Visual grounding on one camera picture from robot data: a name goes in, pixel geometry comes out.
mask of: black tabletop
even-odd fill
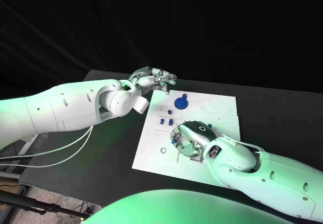
[[[85,81],[121,80],[128,77],[128,74],[92,70]],[[170,88],[236,97],[242,141],[323,170],[323,94],[181,79]],[[150,100],[151,92],[144,97]],[[124,117],[95,125],[79,153],[56,166],[26,168],[20,183],[99,205],[108,205],[125,196],[147,190],[193,190],[240,202],[294,223],[311,223],[276,212],[236,190],[132,169],[145,114],[147,112],[138,114],[132,110]],[[49,133],[40,151],[67,145],[85,132],[86,129]],[[82,143],[83,140],[59,152],[34,157],[30,165],[62,161],[73,154]]]

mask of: small blue part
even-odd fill
[[[183,110],[189,105],[186,98],[187,98],[187,95],[183,94],[183,96],[174,100],[174,107],[180,110]]]

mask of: white pegboard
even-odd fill
[[[174,100],[184,93],[189,105],[186,109],[178,110],[174,107]],[[178,154],[170,142],[173,128],[184,121],[194,120],[212,124],[216,136],[226,134],[236,140],[240,139],[235,97],[183,91],[170,91],[165,95],[164,92],[154,91],[132,169],[219,186],[206,164],[191,161]]]

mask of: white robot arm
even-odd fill
[[[197,121],[180,124],[170,135],[180,154],[202,154],[217,183],[243,192],[284,214],[323,222],[323,172],[301,162],[264,152],[256,146],[216,137]],[[243,146],[256,148],[251,152]]]
[[[150,90],[168,94],[176,76],[150,67],[134,71],[128,80],[96,80],[54,86],[23,98],[0,101],[0,149],[44,132],[75,131],[124,116],[131,108],[144,113]]]

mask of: black tripod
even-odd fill
[[[69,209],[63,209],[56,204],[47,204],[44,202],[37,201],[36,199],[33,199],[30,197],[15,195],[15,194],[1,191],[1,190],[0,190],[0,203],[5,204],[14,208],[23,209],[26,211],[36,212],[40,215],[43,215],[49,211],[49,212],[62,212],[65,214],[79,216],[85,219],[90,216],[86,213],[80,213],[80,212],[72,211]]]

